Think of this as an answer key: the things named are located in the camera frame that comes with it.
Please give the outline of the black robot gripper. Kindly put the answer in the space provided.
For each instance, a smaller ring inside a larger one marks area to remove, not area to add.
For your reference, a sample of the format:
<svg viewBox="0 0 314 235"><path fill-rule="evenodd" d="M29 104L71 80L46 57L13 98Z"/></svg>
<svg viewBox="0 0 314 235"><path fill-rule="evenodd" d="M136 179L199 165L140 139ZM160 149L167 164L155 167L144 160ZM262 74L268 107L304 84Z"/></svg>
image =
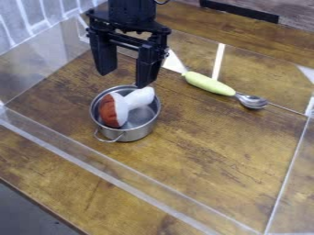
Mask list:
<svg viewBox="0 0 314 235"><path fill-rule="evenodd" d="M87 37L101 76L117 67L116 47L139 51L136 83L144 88L157 78L168 56L167 37L172 30L156 22L157 0L108 0L108 8L87 12Z"/></svg>

